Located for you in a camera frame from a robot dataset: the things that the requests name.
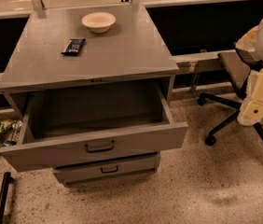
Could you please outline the cream paper bowl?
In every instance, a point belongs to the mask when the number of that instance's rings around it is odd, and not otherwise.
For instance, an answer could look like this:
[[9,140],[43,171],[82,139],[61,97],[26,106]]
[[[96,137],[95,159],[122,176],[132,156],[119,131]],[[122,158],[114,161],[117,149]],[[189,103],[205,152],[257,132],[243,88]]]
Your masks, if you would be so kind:
[[94,12],[84,16],[81,22],[92,32],[100,34],[105,33],[110,29],[110,27],[116,22],[116,17],[107,12]]

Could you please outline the grey bottom drawer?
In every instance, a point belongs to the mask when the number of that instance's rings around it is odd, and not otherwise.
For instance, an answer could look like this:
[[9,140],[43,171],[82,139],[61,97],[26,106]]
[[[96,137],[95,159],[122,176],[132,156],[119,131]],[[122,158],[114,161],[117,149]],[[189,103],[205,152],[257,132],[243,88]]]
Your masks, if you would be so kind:
[[65,186],[120,175],[156,171],[159,167],[160,154],[139,155],[123,160],[103,161],[77,167],[55,170],[56,179]]

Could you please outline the black stand base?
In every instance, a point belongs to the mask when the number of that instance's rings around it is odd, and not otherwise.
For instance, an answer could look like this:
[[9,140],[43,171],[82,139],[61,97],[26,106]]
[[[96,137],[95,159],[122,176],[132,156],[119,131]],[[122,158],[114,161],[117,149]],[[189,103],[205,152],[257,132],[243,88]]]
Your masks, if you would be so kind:
[[7,203],[8,189],[9,189],[9,185],[12,182],[13,182],[13,177],[11,176],[11,172],[5,172],[0,189],[0,224],[3,224],[5,207]]

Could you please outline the grey drawer cabinet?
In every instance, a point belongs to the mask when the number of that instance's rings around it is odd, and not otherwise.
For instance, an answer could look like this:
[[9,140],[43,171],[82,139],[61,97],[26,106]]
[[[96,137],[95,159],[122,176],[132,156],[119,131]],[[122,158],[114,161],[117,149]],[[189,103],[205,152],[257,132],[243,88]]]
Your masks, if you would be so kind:
[[[178,67],[145,7],[110,6],[116,22],[95,34],[81,22],[90,7],[32,14],[0,81],[0,91],[23,120],[36,91],[119,82],[153,81],[168,103]],[[62,55],[71,39],[85,38],[77,56]]]

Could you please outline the dark blue snack bar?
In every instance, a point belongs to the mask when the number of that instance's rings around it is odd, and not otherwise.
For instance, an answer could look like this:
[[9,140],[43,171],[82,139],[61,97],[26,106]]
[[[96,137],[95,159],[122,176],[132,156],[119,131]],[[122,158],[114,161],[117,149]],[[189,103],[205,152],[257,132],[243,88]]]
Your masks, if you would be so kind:
[[64,51],[62,52],[62,55],[77,56],[79,52],[82,50],[85,42],[86,42],[85,38],[71,39],[67,44],[66,48],[64,49]]

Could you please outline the black office chair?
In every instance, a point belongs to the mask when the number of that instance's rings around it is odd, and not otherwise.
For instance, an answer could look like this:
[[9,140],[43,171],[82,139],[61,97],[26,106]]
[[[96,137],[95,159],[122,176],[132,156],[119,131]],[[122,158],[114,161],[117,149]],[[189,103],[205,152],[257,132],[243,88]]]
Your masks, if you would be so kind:
[[[263,67],[263,61],[255,61],[250,54],[238,49],[233,52],[220,52],[218,54],[218,59],[228,73],[228,79],[234,92],[240,99],[243,100],[247,96],[246,88],[251,71],[256,68]],[[208,146],[212,146],[216,142],[215,134],[238,117],[242,103],[204,92],[200,94],[197,103],[199,105],[204,105],[207,100],[215,101],[219,104],[227,105],[236,109],[234,114],[215,126],[206,136],[205,143]],[[263,141],[263,127],[260,122],[258,121],[252,124],[252,126]]]

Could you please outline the grey top drawer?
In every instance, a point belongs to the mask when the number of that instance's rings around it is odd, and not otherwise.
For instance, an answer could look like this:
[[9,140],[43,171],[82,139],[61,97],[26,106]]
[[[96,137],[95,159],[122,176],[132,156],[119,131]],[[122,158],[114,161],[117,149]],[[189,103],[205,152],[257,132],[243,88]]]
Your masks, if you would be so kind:
[[0,154],[19,172],[59,169],[179,148],[186,131],[153,81],[36,91]]

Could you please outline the left metal frame post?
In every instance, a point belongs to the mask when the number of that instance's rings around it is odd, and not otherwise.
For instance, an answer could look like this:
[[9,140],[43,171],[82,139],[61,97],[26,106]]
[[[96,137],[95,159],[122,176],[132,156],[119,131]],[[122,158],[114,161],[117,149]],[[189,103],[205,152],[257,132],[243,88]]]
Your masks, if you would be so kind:
[[34,11],[37,13],[38,16],[42,16],[45,14],[45,6],[42,0],[31,0]]

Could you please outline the grey drawer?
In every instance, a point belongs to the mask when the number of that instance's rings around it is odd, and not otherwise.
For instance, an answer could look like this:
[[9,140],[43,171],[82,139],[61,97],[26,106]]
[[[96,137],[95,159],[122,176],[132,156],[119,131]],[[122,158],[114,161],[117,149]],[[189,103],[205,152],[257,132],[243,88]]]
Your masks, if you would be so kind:
[[160,154],[139,155],[123,160],[103,161],[77,167],[55,170],[56,179],[65,186],[120,175],[156,171],[159,167]]
[[153,81],[36,91],[0,154],[19,172],[59,169],[179,148],[186,131]]

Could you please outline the green chip bag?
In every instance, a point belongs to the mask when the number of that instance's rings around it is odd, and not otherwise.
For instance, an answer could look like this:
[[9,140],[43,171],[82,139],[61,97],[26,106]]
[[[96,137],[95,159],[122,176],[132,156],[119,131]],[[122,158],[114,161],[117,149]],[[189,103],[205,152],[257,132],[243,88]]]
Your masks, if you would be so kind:
[[12,131],[12,126],[14,123],[15,120],[13,119],[0,121],[0,139]]

